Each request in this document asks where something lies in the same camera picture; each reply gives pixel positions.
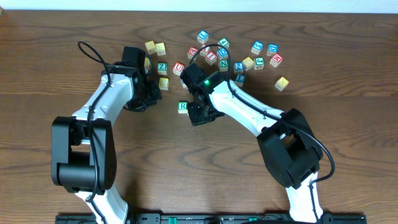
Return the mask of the green R letter block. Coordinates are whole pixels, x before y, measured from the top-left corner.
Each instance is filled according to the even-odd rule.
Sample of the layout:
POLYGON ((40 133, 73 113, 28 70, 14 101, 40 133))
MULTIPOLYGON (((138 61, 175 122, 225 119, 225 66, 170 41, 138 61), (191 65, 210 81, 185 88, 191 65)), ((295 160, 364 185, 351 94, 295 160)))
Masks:
POLYGON ((188 113, 188 103, 186 101, 178 102, 178 113, 187 114, 188 113))

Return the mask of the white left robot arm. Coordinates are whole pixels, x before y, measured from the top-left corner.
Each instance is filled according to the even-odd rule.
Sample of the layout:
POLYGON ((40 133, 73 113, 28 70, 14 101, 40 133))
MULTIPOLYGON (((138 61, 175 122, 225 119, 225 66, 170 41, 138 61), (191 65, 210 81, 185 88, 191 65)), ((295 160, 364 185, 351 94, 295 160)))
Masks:
POLYGON ((126 46, 119 62, 103 65, 101 81, 90 99, 71 116, 52 123, 51 175, 55 185, 85 201, 90 214, 57 215, 56 223, 135 223, 136 216, 120 196, 114 180, 117 158, 113 124, 122 110, 144 112, 161 99, 158 84, 149 80, 146 53, 126 46))

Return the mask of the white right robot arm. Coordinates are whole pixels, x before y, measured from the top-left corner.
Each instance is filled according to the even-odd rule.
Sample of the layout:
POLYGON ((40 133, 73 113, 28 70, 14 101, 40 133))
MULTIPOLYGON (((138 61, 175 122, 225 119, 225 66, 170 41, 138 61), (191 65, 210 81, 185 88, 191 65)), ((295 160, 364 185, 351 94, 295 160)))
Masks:
POLYGON ((304 115, 272 108, 248 95, 226 74, 210 76, 195 63, 180 75, 194 100, 187 105, 194 126, 228 115, 255 135, 271 176, 285 187, 290 217, 315 223, 323 215, 315 180, 323 157, 304 115))

